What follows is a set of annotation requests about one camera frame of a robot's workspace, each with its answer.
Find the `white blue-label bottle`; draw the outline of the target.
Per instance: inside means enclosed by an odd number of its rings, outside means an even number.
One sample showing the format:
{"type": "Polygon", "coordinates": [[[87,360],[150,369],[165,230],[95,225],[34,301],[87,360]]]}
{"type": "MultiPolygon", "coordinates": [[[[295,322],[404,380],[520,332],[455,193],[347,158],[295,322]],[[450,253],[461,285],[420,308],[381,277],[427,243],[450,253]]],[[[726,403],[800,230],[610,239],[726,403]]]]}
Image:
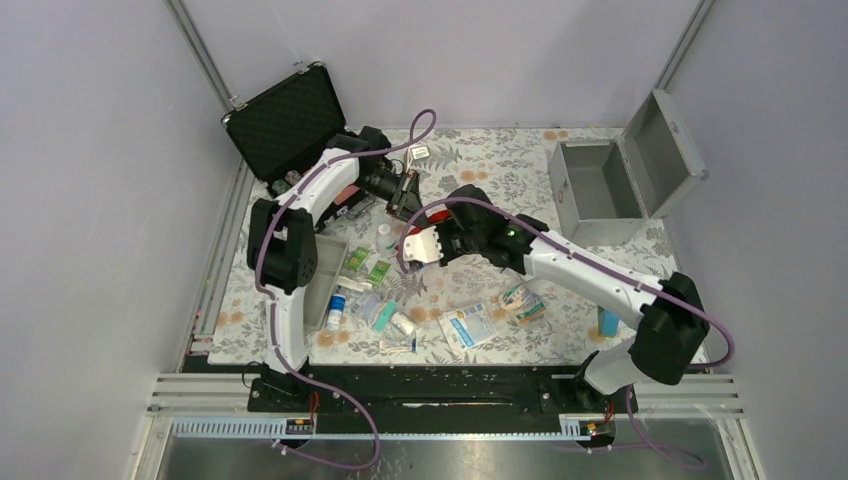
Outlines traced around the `white blue-label bottle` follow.
{"type": "Polygon", "coordinates": [[[342,323],[347,297],[343,294],[334,294],[330,297],[328,304],[325,328],[327,330],[339,330],[342,323]]]}

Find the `green sachet upper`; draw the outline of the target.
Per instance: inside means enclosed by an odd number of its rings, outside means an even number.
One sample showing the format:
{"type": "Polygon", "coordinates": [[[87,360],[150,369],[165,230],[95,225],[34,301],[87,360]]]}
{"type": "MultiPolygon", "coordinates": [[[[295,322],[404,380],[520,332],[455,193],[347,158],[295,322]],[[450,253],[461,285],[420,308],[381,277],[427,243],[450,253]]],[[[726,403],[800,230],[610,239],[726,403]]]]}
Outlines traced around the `green sachet upper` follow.
{"type": "Polygon", "coordinates": [[[355,248],[343,264],[343,268],[354,273],[358,272],[364,266],[370,253],[371,251],[366,247],[355,248]]]}

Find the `green sachet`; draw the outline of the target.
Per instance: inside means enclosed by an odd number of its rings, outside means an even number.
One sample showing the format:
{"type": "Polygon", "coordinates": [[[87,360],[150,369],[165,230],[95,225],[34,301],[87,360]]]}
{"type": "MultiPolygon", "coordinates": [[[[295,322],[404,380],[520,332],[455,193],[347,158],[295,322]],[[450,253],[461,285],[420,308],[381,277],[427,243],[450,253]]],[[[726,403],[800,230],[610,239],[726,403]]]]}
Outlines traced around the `green sachet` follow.
{"type": "Polygon", "coordinates": [[[391,269],[391,264],[384,260],[378,260],[370,270],[367,281],[374,287],[378,287],[384,281],[391,269]]]}
{"type": "Polygon", "coordinates": [[[354,273],[358,272],[364,266],[370,253],[371,251],[366,247],[355,248],[343,264],[343,268],[354,273]]]}

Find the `clear syringe packet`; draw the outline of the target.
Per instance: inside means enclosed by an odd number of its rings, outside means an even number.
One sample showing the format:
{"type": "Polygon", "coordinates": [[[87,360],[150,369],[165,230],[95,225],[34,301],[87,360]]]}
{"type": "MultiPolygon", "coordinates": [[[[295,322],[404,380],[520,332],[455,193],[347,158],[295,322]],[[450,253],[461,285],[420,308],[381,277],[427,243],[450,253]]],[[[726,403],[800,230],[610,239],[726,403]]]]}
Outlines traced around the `clear syringe packet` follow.
{"type": "Polygon", "coordinates": [[[378,345],[384,353],[415,353],[417,351],[417,338],[415,336],[383,338],[378,342],[378,345]]]}

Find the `bandage roll packet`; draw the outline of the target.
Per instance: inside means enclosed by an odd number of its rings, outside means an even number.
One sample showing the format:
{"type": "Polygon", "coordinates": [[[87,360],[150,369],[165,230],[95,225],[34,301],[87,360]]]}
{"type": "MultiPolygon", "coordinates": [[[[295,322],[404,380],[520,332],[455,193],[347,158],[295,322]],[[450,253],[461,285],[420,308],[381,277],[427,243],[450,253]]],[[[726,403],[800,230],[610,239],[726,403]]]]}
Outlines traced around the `bandage roll packet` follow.
{"type": "Polygon", "coordinates": [[[518,325],[528,326],[545,318],[546,304],[542,297],[525,283],[507,288],[497,300],[499,306],[508,312],[518,325]]]}

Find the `grey plastic tray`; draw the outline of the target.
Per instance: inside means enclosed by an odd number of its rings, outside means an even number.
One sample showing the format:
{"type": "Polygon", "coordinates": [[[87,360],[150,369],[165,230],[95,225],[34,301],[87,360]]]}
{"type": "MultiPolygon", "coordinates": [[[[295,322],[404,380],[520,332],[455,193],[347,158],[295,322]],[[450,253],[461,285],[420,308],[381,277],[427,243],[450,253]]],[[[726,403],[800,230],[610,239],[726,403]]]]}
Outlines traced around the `grey plastic tray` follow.
{"type": "Polygon", "coordinates": [[[317,269],[306,287],[304,299],[304,329],[307,333],[323,328],[330,298],[349,252],[346,240],[318,234],[317,269]]]}

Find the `grey metal box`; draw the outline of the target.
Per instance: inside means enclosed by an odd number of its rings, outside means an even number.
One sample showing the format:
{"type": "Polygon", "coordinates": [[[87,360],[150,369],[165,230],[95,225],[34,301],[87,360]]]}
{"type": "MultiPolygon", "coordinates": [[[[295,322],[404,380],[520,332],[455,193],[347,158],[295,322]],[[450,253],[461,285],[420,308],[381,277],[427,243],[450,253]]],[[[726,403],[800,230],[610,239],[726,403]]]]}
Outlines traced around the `grey metal box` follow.
{"type": "Polygon", "coordinates": [[[662,89],[651,91],[621,134],[558,142],[548,174],[560,231],[584,248],[627,243],[708,177],[673,97],[662,89]]]}

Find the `red first aid pouch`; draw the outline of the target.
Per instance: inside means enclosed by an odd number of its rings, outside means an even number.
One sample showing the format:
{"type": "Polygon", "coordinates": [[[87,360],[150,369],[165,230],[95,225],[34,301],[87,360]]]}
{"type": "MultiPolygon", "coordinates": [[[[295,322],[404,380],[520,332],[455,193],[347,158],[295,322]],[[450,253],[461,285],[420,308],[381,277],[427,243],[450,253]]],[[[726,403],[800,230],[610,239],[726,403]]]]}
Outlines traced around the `red first aid pouch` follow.
{"type": "Polygon", "coordinates": [[[416,219],[412,223],[412,226],[408,229],[407,234],[414,235],[424,228],[428,228],[433,225],[438,225],[449,219],[450,216],[451,213],[447,209],[441,209],[432,214],[422,214],[418,219],[416,219]]]}

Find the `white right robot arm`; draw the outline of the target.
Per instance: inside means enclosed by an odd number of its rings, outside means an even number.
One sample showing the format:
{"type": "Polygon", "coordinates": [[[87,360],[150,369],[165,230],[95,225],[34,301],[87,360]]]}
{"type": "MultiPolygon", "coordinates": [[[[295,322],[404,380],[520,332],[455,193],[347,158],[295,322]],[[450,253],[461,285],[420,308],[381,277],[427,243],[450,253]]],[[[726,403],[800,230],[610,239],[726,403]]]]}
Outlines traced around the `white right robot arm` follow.
{"type": "Polygon", "coordinates": [[[439,200],[448,216],[431,223],[428,204],[407,221],[398,244],[402,266],[445,266],[478,255],[493,266],[560,285],[613,313],[635,334],[591,354],[573,386],[575,402],[597,412],[619,389],[644,381],[677,385],[710,331],[685,275],[644,275],[592,254],[526,215],[512,215],[483,194],[439,200]]]}

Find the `white bandage roll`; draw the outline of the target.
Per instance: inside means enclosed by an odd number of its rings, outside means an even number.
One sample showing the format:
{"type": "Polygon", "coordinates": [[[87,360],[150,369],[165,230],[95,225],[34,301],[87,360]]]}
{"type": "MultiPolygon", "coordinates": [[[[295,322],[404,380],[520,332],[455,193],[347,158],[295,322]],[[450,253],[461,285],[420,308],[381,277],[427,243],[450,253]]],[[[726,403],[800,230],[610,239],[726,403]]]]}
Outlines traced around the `white bandage roll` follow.
{"type": "Polygon", "coordinates": [[[395,311],[390,317],[390,322],[395,328],[407,336],[412,336],[417,328],[416,323],[401,311],[395,311]]]}

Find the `white pill bottle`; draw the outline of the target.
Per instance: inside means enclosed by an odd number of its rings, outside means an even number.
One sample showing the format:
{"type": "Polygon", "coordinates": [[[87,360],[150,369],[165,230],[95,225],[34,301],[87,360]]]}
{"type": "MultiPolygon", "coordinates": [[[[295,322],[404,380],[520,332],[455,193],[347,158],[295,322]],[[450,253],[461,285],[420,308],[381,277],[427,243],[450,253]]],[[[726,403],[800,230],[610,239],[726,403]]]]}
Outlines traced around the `white pill bottle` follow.
{"type": "Polygon", "coordinates": [[[377,227],[375,246],[377,253],[383,258],[389,258],[396,253],[398,234],[388,223],[377,227]]]}

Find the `black poker chip case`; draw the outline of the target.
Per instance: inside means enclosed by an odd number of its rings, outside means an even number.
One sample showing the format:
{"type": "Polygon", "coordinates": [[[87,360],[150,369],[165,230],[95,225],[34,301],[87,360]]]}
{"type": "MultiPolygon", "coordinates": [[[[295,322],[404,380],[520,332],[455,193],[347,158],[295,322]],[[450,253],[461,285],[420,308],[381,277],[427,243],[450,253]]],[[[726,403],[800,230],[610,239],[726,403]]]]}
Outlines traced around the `black poker chip case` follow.
{"type": "Polygon", "coordinates": [[[289,174],[304,174],[338,135],[355,138],[328,68],[313,62],[242,107],[221,125],[255,178],[275,198],[291,188],[289,174]]]}

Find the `teal strip packet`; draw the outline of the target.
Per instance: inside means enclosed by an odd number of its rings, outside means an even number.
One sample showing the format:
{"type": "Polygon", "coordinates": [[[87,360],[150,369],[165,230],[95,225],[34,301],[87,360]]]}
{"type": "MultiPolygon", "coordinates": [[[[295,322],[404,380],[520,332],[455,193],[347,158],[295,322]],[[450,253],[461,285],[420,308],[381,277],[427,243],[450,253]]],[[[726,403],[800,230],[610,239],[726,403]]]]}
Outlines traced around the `teal strip packet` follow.
{"type": "Polygon", "coordinates": [[[397,303],[393,300],[384,302],[377,310],[376,316],[371,324],[375,332],[383,332],[390,323],[391,317],[396,311],[397,303]]]}

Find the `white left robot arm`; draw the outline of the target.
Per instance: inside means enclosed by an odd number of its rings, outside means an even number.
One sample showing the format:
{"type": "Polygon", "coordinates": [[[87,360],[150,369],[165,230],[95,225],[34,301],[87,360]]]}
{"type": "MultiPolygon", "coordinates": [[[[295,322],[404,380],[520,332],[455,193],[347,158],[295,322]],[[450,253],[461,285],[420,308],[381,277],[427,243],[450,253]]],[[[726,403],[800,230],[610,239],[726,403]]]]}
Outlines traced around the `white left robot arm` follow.
{"type": "Polygon", "coordinates": [[[358,136],[338,134],[317,163],[286,193],[252,207],[247,260],[256,289],[265,294],[268,352],[264,360],[283,373],[272,386],[272,398],[288,411],[309,401],[310,385],[296,374],[307,360],[305,293],[317,271],[315,226],[349,186],[385,201],[390,216],[412,220],[423,204],[419,176],[394,172],[386,155],[393,152],[381,131],[368,127],[358,136]]]}

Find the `blue white gauze packet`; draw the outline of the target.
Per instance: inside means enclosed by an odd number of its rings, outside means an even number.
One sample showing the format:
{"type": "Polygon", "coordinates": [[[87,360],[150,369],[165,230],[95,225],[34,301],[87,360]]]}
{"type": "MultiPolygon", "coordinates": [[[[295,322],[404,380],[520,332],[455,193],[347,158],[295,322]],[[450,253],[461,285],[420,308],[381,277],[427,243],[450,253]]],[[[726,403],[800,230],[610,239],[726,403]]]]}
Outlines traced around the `blue white gauze packet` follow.
{"type": "Polygon", "coordinates": [[[495,339],[497,327],[487,305],[482,302],[445,312],[438,325],[453,353],[464,353],[495,339]]]}

